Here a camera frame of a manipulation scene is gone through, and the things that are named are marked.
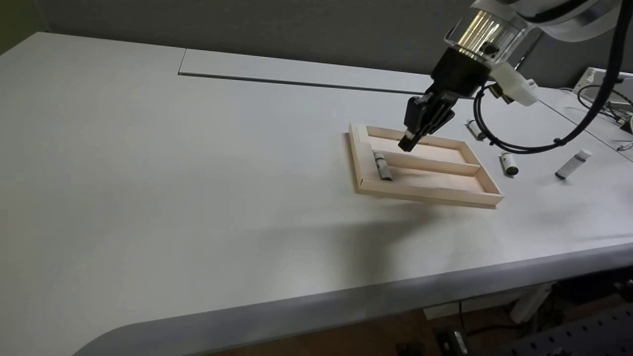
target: white table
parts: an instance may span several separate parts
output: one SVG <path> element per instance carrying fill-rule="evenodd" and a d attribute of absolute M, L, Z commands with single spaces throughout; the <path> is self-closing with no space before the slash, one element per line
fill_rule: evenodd
<path fill-rule="evenodd" d="M 365 197 L 349 122 L 400 128 L 428 77 L 234 81 L 197 55 L 187 77 L 187 49 L 38 33 L 0 57 L 3 356 L 218 350 L 632 262 L 633 164 L 594 136 L 511 179 L 464 100 L 440 134 L 489 166 L 497 211 Z M 487 116 L 519 142 L 572 126 L 545 106 Z M 594 158 L 559 181 L 580 148 Z"/>

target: wooden block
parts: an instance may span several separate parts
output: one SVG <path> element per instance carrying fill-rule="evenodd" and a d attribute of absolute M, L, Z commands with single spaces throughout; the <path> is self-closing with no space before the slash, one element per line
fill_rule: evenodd
<path fill-rule="evenodd" d="M 402 132 L 390 128 L 351 126 L 357 191 L 471 207 L 497 207 L 503 199 L 497 183 L 464 140 L 426 136 L 414 152 L 402 152 L 400 138 Z M 380 177 L 377 156 L 386 160 L 392 179 Z"/>

